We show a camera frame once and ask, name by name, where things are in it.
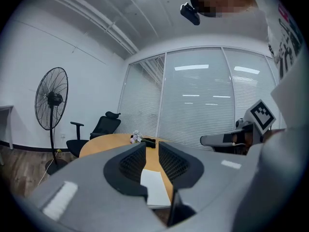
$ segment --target black office chair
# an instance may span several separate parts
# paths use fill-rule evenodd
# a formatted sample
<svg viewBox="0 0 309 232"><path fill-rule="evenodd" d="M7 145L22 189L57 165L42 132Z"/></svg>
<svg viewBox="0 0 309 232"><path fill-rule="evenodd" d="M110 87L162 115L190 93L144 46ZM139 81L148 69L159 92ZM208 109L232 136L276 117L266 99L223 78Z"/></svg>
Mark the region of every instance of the black office chair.
<svg viewBox="0 0 309 232"><path fill-rule="evenodd" d="M121 114L107 112L105 116L102 116L93 132L90 133L90 140L99 136L113 134L121 123L121 120L118 119L119 115ZM81 140L80 127L84 126L83 124L76 122L71 122L71 124L76 126L77 140L67 141L67 147L74 156L79 157L79 153L81 152L83 146L89 140Z"/></svg>

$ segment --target chair headrest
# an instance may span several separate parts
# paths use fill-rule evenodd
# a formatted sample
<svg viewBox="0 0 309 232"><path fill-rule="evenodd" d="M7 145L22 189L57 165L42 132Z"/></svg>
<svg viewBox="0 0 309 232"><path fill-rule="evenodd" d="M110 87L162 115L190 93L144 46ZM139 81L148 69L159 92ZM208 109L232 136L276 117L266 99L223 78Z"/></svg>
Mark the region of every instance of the chair headrest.
<svg viewBox="0 0 309 232"><path fill-rule="evenodd" d="M105 114L105 116L106 116L107 118L118 118L119 115L121 115L121 114L114 114L114 113L109 112L109 111L106 112L106 114Z"/></svg>

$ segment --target wooden floor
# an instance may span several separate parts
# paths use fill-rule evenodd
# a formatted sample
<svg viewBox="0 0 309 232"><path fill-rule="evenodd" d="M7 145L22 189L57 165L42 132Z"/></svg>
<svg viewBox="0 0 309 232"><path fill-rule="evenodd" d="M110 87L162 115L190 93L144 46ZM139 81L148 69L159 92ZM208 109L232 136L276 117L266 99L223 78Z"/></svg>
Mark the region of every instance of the wooden floor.
<svg viewBox="0 0 309 232"><path fill-rule="evenodd" d="M29 196L37 187L45 173L46 162L53 158L52 153L11 150L1 145L0 153L4 161L4 166L0 166L0 175L13 194L23 197ZM58 153L57 158L67 162L76 159L70 152ZM46 173L42 182L48 177Z"/></svg>

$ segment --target black baseboard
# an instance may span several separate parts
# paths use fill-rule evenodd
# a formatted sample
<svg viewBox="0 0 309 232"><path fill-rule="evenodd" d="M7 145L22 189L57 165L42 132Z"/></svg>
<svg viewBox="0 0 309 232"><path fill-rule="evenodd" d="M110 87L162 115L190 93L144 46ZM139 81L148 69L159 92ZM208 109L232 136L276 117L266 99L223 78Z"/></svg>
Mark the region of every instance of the black baseboard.
<svg viewBox="0 0 309 232"><path fill-rule="evenodd" d="M0 145L10 147L10 144L5 141L0 140ZM35 151L35 152L51 152L51 148L36 148L36 147L28 147L28 146L23 146L23 145L15 145L13 144L14 149L22 149L22 150L27 150L27 151ZM69 150L66 149L60 149L62 152L69 152Z"/></svg>

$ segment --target round wooden table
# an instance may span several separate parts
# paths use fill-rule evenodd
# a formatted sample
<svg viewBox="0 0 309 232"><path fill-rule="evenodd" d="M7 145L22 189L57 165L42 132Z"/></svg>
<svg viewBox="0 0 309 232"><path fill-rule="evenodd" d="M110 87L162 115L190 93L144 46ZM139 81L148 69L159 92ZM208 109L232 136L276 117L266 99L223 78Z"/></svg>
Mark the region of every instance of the round wooden table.
<svg viewBox="0 0 309 232"><path fill-rule="evenodd" d="M79 157L81 158L84 156L96 154L101 151L110 150L125 145L130 145L131 144L130 137L131 134L109 134L94 138L83 146L79 154ZM163 168L159 163L159 141L166 142L167 140L150 136L145 136L145 138L156 139L155 148L146 147L145 169L161 173L166 191L169 196L169 200L172 202L173 185L169 181L169 178L167 177L167 175L165 174Z"/></svg>

